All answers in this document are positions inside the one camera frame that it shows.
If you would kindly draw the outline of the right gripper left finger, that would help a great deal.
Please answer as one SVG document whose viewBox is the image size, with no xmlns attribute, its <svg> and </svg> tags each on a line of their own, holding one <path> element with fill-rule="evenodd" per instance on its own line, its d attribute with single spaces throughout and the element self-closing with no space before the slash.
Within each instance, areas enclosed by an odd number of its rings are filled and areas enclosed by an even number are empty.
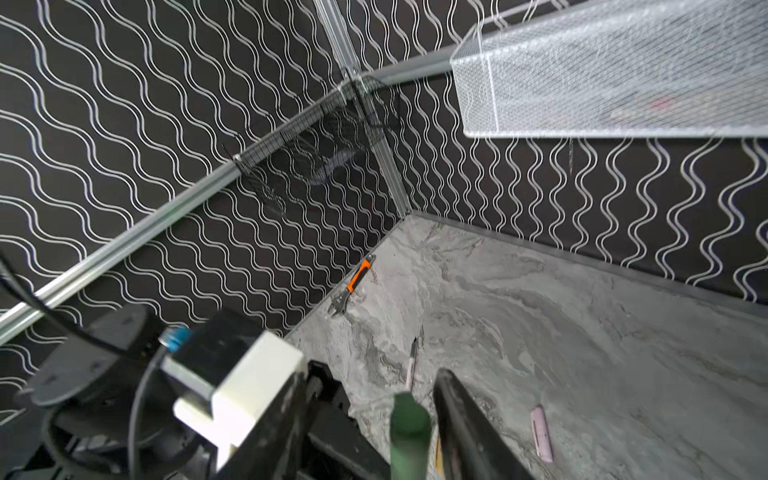
<svg viewBox="0 0 768 480">
<path fill-rule="evenodd" d="M 294 373 L 216 479 L 295 479 L 301 464 L 307 375 Z"/>
</svg>

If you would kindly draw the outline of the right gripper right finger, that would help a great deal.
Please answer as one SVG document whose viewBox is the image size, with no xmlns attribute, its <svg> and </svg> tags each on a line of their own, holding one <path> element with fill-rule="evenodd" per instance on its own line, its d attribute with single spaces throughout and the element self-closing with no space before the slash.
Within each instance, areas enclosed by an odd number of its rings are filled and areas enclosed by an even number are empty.
<svg viewBox="0 0 768 480">
<path fill-rule="evenodd" d="M 533 479 L 453 371 L 437 371 L 433 401 L 447 479 Z"/>
</svg>

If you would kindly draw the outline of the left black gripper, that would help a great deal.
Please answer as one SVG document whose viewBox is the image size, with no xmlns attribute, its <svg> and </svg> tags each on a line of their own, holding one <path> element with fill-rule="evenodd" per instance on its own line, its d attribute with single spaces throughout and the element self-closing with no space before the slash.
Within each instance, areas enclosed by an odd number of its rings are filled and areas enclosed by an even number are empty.
<svg viewBox="0 0 768 480">
<path fill-rule="evenodd" d="M 306 436 L 301 479 L 388 479 L 390 465 L 348 415 L 343 384 L 325 363 L 308 363 Z"/>
</svg>

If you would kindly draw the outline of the green pen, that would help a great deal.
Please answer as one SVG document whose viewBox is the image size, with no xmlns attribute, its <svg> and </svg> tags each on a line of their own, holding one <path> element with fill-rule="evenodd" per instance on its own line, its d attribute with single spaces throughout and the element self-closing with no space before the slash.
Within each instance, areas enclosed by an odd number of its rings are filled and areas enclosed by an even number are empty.
<svg viewBox="0 0 768 480">
<path fill-rule="evenodd" d="M 429 412 L 412 394 L 396 394 L 389 426 L 391 479 L 426 478 L 431 431 Z"/>
</svg>

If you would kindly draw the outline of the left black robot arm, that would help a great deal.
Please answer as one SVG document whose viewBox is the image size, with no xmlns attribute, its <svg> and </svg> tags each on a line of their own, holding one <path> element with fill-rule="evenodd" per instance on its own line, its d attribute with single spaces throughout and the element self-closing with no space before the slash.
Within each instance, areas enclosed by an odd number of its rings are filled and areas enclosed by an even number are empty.
<svg viewBox="0 0 768 480">
<path fill-rule="evenodd" d="M 329 367 L 228 309 L 193 329 L 104 315 L 17 394 L 7 479 L 386 479 Z"/>
</svg>

